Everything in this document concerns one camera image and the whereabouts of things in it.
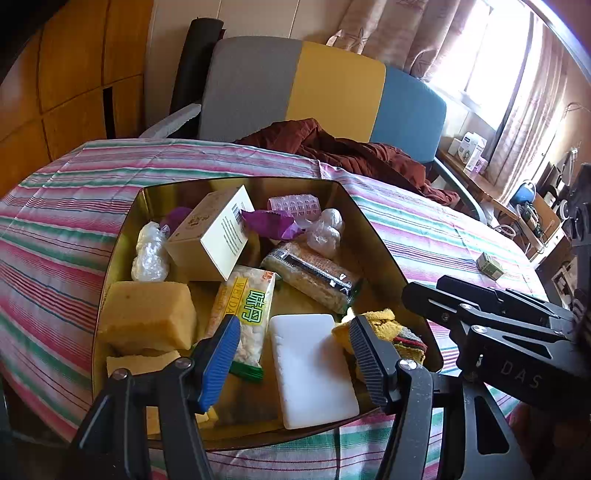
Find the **curtain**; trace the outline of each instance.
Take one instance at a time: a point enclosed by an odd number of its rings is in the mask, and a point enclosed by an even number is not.
[[[353,0],[327,45],[422,79],[461,35],[476,0]]]
[[[502,192],[498,200],[503,204],[543,161],[540,145],[564,95],[568,60],[560,40],[536,17],[524,76],[486,169],[486,178]]]

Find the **chair armrest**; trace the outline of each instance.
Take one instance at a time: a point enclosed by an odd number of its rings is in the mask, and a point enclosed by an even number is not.
[[[189,105],[177,110],[166,118],[163,118],[160,122],[152,125],[140,138],[167,138],[169,135],[176,132],[185,123],[192,118],[195,118],[201,113],[200,103],[190,103]]]
[[[456,176],[438,158],[433,158],[433,166],[437,169],[437,173],[439,173],[443,180],[449,185],[452,185],[453,189],[457,191],[464,204],[472,211],[472,218],[487,225],[484,211]]]

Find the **cable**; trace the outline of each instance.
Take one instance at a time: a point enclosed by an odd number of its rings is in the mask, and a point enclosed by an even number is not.
[[[514,229],[513,227],[511,227],[511,225],[504,225],[504,224],[501,224],[501,225],[499,225],[499,226],[496,226],[496,227],[494,228],[494,230],[495,230],[496,232],[499,232],[499,233],[501,233],[501,234],[503,234],[503,235],[505,235],[505,236],[507,236],[507,237],[511,238],[511,239],[512,239],[512,238],[515,238],[515,236],[517,235],[517,233],[516,233],[515,229]]]
[[[564,111],[562,113],[562,117],[564,118],[567,113],[569,113],[569,112],[576,112],[577,110],[585,110],[585,111],[591,113],[591,110],[589,110],[587,107],[585,107],[581,103],[578,103],[578,102],[570,102],[566,107],[564,107]]]

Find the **window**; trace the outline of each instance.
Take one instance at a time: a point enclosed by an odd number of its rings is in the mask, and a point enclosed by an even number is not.
[[[519,0],[476,0],[431,85],[497,129],[519,75],[529,30],[530,10]]]

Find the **barcode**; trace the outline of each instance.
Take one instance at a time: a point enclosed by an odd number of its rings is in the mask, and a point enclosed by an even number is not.
[[[236,219],[236,223],[238,225],[242,226],[242,224],[244,223],[244,219],[242,218],[242,215],[240,215],[240,208],[238,208],[238,205],[236,203],[232,207],[232,213],[234,214],[234,218]]]

